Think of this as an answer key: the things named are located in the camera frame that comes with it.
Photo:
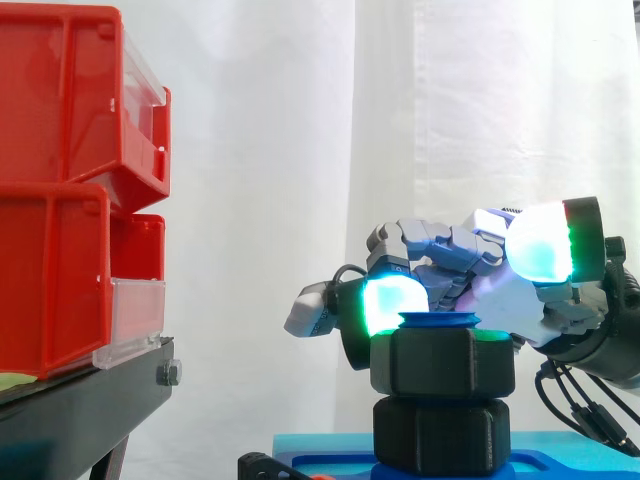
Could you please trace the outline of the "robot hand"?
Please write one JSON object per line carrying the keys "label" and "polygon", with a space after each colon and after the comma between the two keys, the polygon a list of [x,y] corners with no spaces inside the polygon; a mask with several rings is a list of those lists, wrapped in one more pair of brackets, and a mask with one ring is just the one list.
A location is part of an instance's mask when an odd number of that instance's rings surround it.
{"label": "robot hand", "polygon": [[410,314],[469,313],[478,327],[534,347],[596,329],[608,307],[605,238],[596,198],[522,210],[477,209],[460,225],[417,218],[378,225],[364,266],[305,287],[285,321],[299,338],[339,330],[354,369],[370,340]]}

